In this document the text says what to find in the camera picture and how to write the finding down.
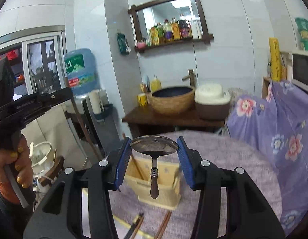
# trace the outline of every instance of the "brown and white container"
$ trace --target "brown and white container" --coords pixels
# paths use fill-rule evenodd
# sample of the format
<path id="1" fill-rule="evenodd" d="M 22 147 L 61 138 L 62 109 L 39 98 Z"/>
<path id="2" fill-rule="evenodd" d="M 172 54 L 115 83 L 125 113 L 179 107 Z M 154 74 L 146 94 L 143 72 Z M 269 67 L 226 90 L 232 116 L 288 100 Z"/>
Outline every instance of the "brown and white container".
<path id="1" fill-rule="evenodd" d="M 207 83 L 195 91 L 195 107 L 204 120 L 224 120 L 229 114 L 230 94 L 220 84 Z"/>

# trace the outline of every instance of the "soap dispenser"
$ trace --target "soap dispenser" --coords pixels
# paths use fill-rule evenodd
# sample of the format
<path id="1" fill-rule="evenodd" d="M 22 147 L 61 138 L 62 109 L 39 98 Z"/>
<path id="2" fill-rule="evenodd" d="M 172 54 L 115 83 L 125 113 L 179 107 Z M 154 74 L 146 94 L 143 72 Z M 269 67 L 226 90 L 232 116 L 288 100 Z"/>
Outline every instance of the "soap dispenser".
<path id="1" fill-rule="evenodd" d="M 153 81 L 151 81 L 151 93 L 161 89 L 161 81 L 154 75 Z"/>

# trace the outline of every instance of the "wooden countertop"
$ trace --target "wooden countertop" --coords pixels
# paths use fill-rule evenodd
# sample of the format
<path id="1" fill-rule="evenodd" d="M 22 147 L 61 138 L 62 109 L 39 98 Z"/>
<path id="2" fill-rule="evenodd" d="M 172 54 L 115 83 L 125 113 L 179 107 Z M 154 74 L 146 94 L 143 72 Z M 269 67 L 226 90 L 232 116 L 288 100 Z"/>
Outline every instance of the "wooden countertop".
<path id="1" fill-rule="evenodd" d="M 161 126 L 224 127 L 225 125 L 224 120 L 208 121 L 200 119 L 194 107 L 181 114 L 163 115 L 155 112 L 150 105 L 134 108 L 122 118 L 122 121 L 131 124 Z"/>

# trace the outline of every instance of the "fingernail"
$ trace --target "fingernail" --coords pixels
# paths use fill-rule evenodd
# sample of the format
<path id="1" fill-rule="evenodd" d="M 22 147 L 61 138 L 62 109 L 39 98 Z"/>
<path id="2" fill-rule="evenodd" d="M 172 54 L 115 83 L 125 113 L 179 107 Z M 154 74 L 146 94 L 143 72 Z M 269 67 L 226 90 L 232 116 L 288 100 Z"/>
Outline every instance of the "fingernail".
<path id="1" fill-rule="evenodd" d="M 11 156 L 12 158 L 17 158 L 17 157 L 18 157 L 18 153 L 17 153 L 17 152 L 11 152 L 11 153 L 10 153 L 10 156 Z"/>

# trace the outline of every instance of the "round table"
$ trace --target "round table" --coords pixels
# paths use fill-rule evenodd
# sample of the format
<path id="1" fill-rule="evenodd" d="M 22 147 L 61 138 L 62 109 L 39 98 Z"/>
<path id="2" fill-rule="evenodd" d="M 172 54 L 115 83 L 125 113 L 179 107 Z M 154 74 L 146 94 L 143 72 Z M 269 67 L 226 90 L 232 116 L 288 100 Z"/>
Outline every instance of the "round table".
<path id="1" fill-rule="evenodd" d="M 220 168 L 228 170 L 234 170 L 235 167 L 239 166 L 244 168 L 280 219 L 282 203 L 279 184 L 270 164 L 260 152 L 230 137 L 205 132 L 179 131 L 163 134 L 163 136 L 174 141 L 179 136 L 183 136 L 189 148 L 197 150 L 203 159 L 208 159 Z M 139 154 L 134 150 L 133 155 L 148 158 L 148 156 Z M 179 163 L 177 153 L 159 157 L 158 161 Z M 138 213 L 144 212 L 144 222 L 140 229 L 154 236 L 167 210 L 139 202 L 137 196 L 125 181 L 120 189 L 121 192 L 110 191 L 113 214 L 131 224 Z M 182 177 L 180 191 L 180 203 L 177 209 L 172 212 L 163 238 L 187 239 L 191 236 L 200 191 L 192 191 L 186 184 L 184 177 Z M 218 236 L 224 235 L 226 231 L 226 207 L 226 189 L 222 188 Z"/>

